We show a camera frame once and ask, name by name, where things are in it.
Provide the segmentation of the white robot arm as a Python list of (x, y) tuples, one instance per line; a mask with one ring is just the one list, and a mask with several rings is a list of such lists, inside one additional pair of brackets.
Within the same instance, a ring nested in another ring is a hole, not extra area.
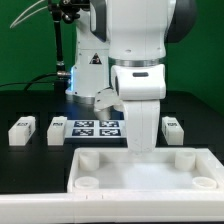
[(196, 20), (196, 0), (69, 0), (77, 56), (69, 98), (92, 103), (101, 120), (124, 116), (128, 149), (155, 149), (160, 101), (166, 96), (167, 43), (181, 41)]

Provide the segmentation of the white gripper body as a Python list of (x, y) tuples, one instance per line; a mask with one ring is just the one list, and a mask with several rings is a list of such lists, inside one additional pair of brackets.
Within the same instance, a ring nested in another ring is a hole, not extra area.
[(111, 68), (112, 87), (95, 96), (94, 112), (101, 121), (110, 119), (113, 107), (124, 116), (128, 149), (152, 152), (159, 125), (160, 100), (165, 98), (165, 66)]

